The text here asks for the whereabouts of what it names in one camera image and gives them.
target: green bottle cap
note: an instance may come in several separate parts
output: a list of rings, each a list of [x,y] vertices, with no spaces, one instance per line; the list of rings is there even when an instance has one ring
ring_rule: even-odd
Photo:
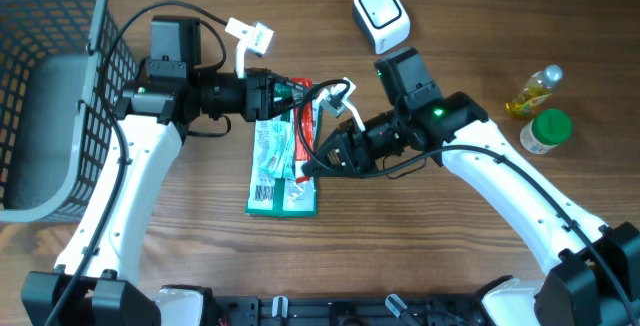
[[[531,131],[538,141],[545,145],[559,145],[571,136],[571,120],[564,112],[556,109],[545,110],[533,120]]]

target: wire basket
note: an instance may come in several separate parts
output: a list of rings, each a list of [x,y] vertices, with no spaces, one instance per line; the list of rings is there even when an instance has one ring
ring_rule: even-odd
[[[0,221],[84,214],[111,136],[97,72],[116,33],[107,0],[0,0]],[[135,70],[122,41],[107,100]]]

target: barcode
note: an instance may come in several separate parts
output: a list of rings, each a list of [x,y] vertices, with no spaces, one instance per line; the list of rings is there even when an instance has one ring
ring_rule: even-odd
[[[271,160],[269,160],[269,164],[267,165],[267,168],[271,170],[272,168],[276,167],[276,162],[278,162],[278,158],[276,156],[273,156]]]
[[[254,199],[256,201],[273,201],[274,186],[256,186]]]

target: white cable plug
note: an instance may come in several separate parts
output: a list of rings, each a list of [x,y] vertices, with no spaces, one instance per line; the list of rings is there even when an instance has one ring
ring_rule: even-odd
[[[235,52],[235,69],[238,78],[245,78],[244,55],[247,51],[259,57],[267,53],[274,32],[267,25],[255,22],[249,26],[233,17],[229,18],[225,32],[239,39]]]
[[[358,128],[360,129],[360,131],[364,132],[366,131],[364,122],[362,122],[362,118],[360,118],[358,109],[349,99],[349,96],[351,96],[353,91],[356,90],[356,84],[351,82],[351,80],[349,80],[346,77],[343,77],[342,79],[349,81],[349,83],[351,84],[351,87],[349,88],[349,91],[347,91],[347,93],[344,96],[342,96],[342,99],[340,100],[340,105],[338,107],[334,107],[331,104],[331,100],[332,98],[337,97],[340,93],[342,93],[345,90],[345,88],[347,88],[347,85],[345,84],[337,84],[337,85],[331,86],[330,88],[322,89],[322,91],[320,91],[320,94],[318,94],[318,96],[316,97],[316,102],[320,106],[322,106],[324,110],[332,114],[335,118],[340,117],[340,115],[342,115],[342,113],[348,109],[349,111],[351,111],[353,118],[356,120],[356,124],[358,125]]]

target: black wire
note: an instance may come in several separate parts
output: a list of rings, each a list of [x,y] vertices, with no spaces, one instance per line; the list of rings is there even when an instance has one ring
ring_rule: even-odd
[[[198,70],[202,71],[202,70],[206,69],[206,70],[218,71],[222,67],[222,65],[224,65],[224,63],[227,61],[227,49],[224,47],[224,43],[222,42],[222,38],[220,38],[220,35],[216,31],[216,29],[214,29],[208,22],[206,22],[204,20],[200,20],[200,23],[204,27],[206,27],[209,31],[211,31],[213,36],[215,36],[216,39],[218,40],[218,43],[220,44],[220,49],[222,49],[222,59],[220,60],[220,62],[218,62],[215,65],[202,67],[202,68],[199,68]]]
[[[398,164],[396,166],[390,167],[390,168],[388,168],[388,169],[386,169],[384,171],[370,173],[370,174],[363,174],[363,175],[360,175],[359,177],[360,178],[372,178],[372,177],[379,177],[379,176],[388,175],[388,174],[390,174],[392,172],[396,172],[396,171],[398,171],[398,170],[400,170],[400,169],[402,169],[404,167],[407,167],[407,166],[409,166],[411,164],[414,164],[414,163],[416,163],[417,161],[419,161],[421,159],[426,159],[427,157],[431,157],[431,156],[434,156],[434,155],[439,155],[439,154],[441,154],[443,152],[453,151],[453,150],[466,150],[466,151],[473,151],[473,152],[478,152],[478,153],[483,153],[485,155],[489,155],[489,156],[493,157],[496,162],[504,163],[505,165],[509,166],[518,175],[520,175],[523,179],[525,179],[527,182],[529,182],[529,184],[531,184],[531,186],[533,186],[533,188],[537,192],[539,192],[540,195],[542,195],[542,197],[547,202],[549,202],[551,207],[553,207],[553,209],[560,216],[560,218],[562,218],[562,220],[564,222],[566,222],[567,225],[569,225],[571,230],[574,231],[576,233],[576,235],[578,235],[578,238],[580,239],[580,241],[582,241],[585,244],[585,246],[589,250],[591,256],[594,258],[595,263],[598,266],[600,266],[600,268],[602,269],[604,274],[607,276],[607,278],[611,282],[611,285],[615,289],[616,293],[620,297],[620,301],[622,302],[622,304],[623,304],[623,306],[625,308],[625,311],[627,312],[627,317],[629,318],[629,321],[631,321],[632,325],[638,326],[638,318],[635,315],[635,312],[633,310],[633,306],[631,305],[631,302],[629,301],[629,298],[627,297],[627,294],[625,293],[624,289],[622,288],[622,285],[620,284],[620,281],[615,276],[615,274],[613,273],[613,271],[611,270],[611,268],[609,267],[607,262],[602,258],[602,255],[600,255],[600,253],[593,246],[593,243],[591,243],[591,240],[589,240],[587,235],[584,234],[584,232],[580,228],[580,225],[578,224],[578,222],[573,220],[564,211],[564,209],[558,204],[558,202],[553,197],[551,197],[551,195],[549,195],[549,193],[542,186],[540,186],[540,184],[536,180],[533,179],[533,177],[531,177],[528,173],[526,173],[523,169],[521,169],[520,166],[516,165],[514,162],[510,161],[509,159],[507,159],[504,155],[500,155],[497,152],[494,152],[494,151],[491,151],[491,150],[488,150],[486,148],[479,147],[479,146],[449,145],[449,146],[443,146],[443,147],[441,147],[439,149],[436,149],[436,150],[433,150],[433,151],[429,151],[429,152],[423,153],[421,155],[418,155],[416,157],[413,157],[413,158],[411,158],[411,159],[409,159],[409,160],[407,160],[407,161],[405,161],[405,162],[403,162],[401,164]]]
[[[307,94],[302,97],[302,101],[300,102],[300,107],[298,108],[298,117],[297,117],[297,120],[296,120],[297,121],[296,122],[296,126],[298,127],[298,136],[300,137],[300,141],[302,142],[302,146],[304,147],[304,149],[309,154],[309,157],[311,157],[311,159],[315,163],[317,163],[320,167],[322,167],[325,170],[330,171],[330,172],[336,172],[336,171],[333,168],[331,168],[330,166],[328,166],[327,164],[325,164],[324,162],[320,161],[318,156],[316,156],[316,153],[313,152],[313,150],[311,150],[311,146],[309,146],[309,143],[307,142],[307,139],[304,137],[304,132],[302,132],[302,114],[304,113],[305,106],[313,99],[313,96],[316,93],[318,93],[318,91],[320,91],[321,89],[323,89],[323,88],[325,88],[327,86],[333,86],[333,85],[337,85],[337,84],[345,84],[345,85],[347,85],[347,87],[345,87],[345,89],[340,93],[339,96],[335,96],[335,97],[343,97],[349,91],[349,89],[351,89],[351,82],[349,82],[347,80],[343,80],[343,79],[328,80],[328,81],[324,81],[322,83],[319,83],[319,84],[313,86],[309,90],[309,92],[307,92]]]
[[[231,120],[227,115],[221,115],[227,121],[227,130],[225,132],[200,132],[200,131],[191,131],[187,132],[187,135],[194,137],[223,137],[226,136],[231,131]]]
[[[69,280],[69,283],[67,284],[66,288],[62,292],[62,295],[60,295],[60,298],[58,299],[58,302],[53,307],[53,310],[51,310],[51,313],[49,314],[49,317],[47,318],[45,326],[53,325],[53,322],[58,318],[58,315],[60,314],[60,311],[65,306],[65,304],[67,302],[67,299],[73,293],[73,290],[74,290],[76,284],[78,283],[80,277],[82,276],[82,274],[84,273],[85,269],[87,268],[87,264],[89,263],[89,260],[91,259],[91,257],[95,253],[96,246],[98,245],[98,242],[99,242],[100,238],[102,237],[102,233],[104,232],[104,228],[106,226],[107,220],[109,219],[109,216],[111,215],[111,210],[113,209],[113,205],[115,203],[115,199],[116,199],[116,197],[118,196],[118,194],[120,192],[120,188],[122,187],[122,180],[124,178],[125,171],[126,171],[126,168],[127,168],[127,160],[128,160],[129,156],[128,156],[128,153],[127,153],[126,139],[125,139],[124,133],[122,132],[122,129],[120,128],[120,125],[118,124],[118,120],[113,115],[113,112],[111,111],[111,109],[109,109],[110,102],[105,97],[105,93],[106,93],[105,76],[107,74],[109,61],[111,60],[111,56],[113,56],[113,53],[116,50],[116,47],[118,46],[118,43],[122,39],[122,35],[129,28],[129,26],[131,26],[131,24],[138,17],[142,16],[145,12],[147,12],[149,10],[152,10],[154,8],[162,7],[162,6],[181,6],[181,7],[196,11],[196,12],[198,12],[198,13],[200,13],[200,14],[208,17],[208,18],[210,18],[211,20],[218,22],[219,24],[221,24],[223,26],[227,25],[227,23],[224,20],[222,20],[222,19],[212,15],[211,13],[201,9],[200,7],[192,5],[190,3],[186,3],[186,2],[182,2],[182,1],[174,1],[174,0],[162,1],[162,2],[154,3],[154,4],[150,5],[150,6],[147,6],[147,7],[143,8],[142,10],[138,11],[135,15],[133,15],[129,19],[129,21],[127,21],[124,24],[124,26],[122,26],[120,31],[118,31],[118,34],[116,35],[116,37],[111,42],[111,46],[109,46],[109,50],[107,51],[107,54],[104,55],[103,63],[102,63],[102,66],[100,68],[100,71],[98,73],[98,84],[97,85],[98,85],[98,87],[100,89],[97,91],[97,93],[98,93],[98,97],[100,98],[100,101],[101,101],[102,105],[104,106],[106,117],[112,124],[113,131],[114,131],[114,133],[116,135],[116,138],[118,140],[118,146],[120,147],[120,159],[118,160],[118,164],[119,164],[119,166],[118,166],[118,174],[116,175],[116,180],[115,180],[115,183],[113,185],[113,190],[111,190],[111,195],[109,195],[109,200],[107,201],[107,204],[105,205],[104,211],[103,211],[102,215],[100,216],[100,220],[98,221],[98,224],[96,225],[96,230],[94,231],[93,235],[91,236],[91,240],[89,241],[89,245],[85,249],[85,254],[82,257],[82,260],[80,260],[80,264],[78,265],[78,268],[76,269],[76,272],[73,274],[73,276],[71,277],[71,280]]]
[[[133,78],[134,80],[140,80],[140,76],[142,76],[142,70],[146,67],[148,59],[149,56],[145,56],[142,58],[142,60],[140,60],[140,62],[138,63],[138,71],[136,71],[136,76]]]
[[[391,156],[394,156],[394,155],[387,155],[387,156],[385,156],[385,157],[382,159],[382,171],[385,171],[385,170],[387,169],[387,166],[385,165],[385,163],[386,163],[387,159],[388,159],[389,157],[391,157]],[[398,176],[391,176],[391,175],[386,175],[386,176],[387,176],[387,178],[388,178],[389,180],[397,180],[397,179],[402,178],[402,177],[405,177],[405,176],[407,176],[407,175],[411,175],[412,173],[417,172],[417,171],[420,171],[420,170],[422,170],[423,168],[427,167],[427,159],[422,159],[422,161],[423,161],[422,165],[420,165],[420,166],[418,166],[418,167],[414,168],[413,170],[403,172],[403,173],[401,173],[401,174],[400,174],[400,175],[398,175]]]
[[[393,103],[393,114],[396,115],[396,119],[402,128],[407,129],[407,123],[404,120],[404,113],[400,112],[400,102],[404,102],[404,98],[402,96],[396,97],[395,102]]]

